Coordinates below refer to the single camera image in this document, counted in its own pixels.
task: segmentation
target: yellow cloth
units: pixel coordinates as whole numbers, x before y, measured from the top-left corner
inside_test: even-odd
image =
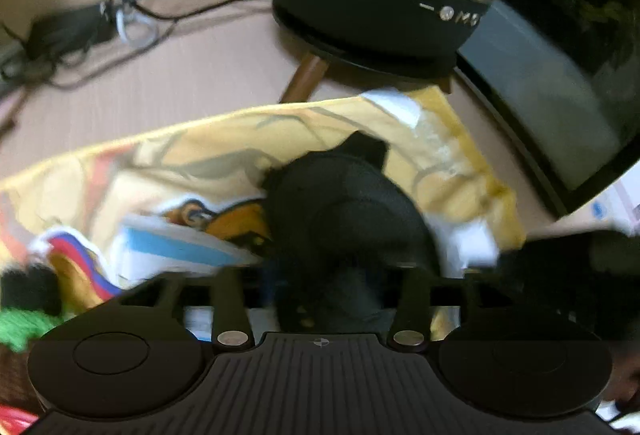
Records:
[[[24,259],[37,234],[68,225],[97,246],[108,269],[124,215],[185,194],[213,203],[254,196],[266,169],[332,148],[355,130],[388,142],[385,174],[422,211],[485,218],[501,249],[520,246],[514,193],[495,179],[445,97],[436,87],[410,95],[424,109],[414,130],[354,97],[239,110],[41,162],[0,182],[0,266]]]

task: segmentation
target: power adapter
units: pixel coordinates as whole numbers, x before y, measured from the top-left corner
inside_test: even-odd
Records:
[[[57,59],[111,40],[116,30],[106,7],[105,2],[100,2],[35,20],[24,44],[27,56],[31,60]]]

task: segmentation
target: metal button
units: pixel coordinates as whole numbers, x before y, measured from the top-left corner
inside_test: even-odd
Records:
[[[401,330],[394,334],[394,341],[405,347],[417,347],[424,343],[424,336],[415,330]]]
[[[239,330],[228,330],[218,335],[218,342],[227,347],[239,347],[249,340],[244,332]]]
[[[444,6],[442,9],[440,9],[440,12],[439,12],[440,19],[443,20],[444,22],[448,22],[453,18],[453,15],[455,13],[456,12],[453,10],[451,6]]]

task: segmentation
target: ridged surface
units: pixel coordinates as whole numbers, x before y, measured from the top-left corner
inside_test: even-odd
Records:
[[[87,421],[51,412],[29,435],[511,435],[610,434],[595,415],[550,423],[493,417],[454,397],[420,355],[374,335],[269,334],[244,354],[218,357],[196,388],[143,418]]]

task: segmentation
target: green fuzzy object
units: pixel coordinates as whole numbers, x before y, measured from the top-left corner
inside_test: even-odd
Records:
[[[0,310],[0,343],[14,352],[27,349],[30,339],[37,339],[60,325],[63,319],[40,311]]]

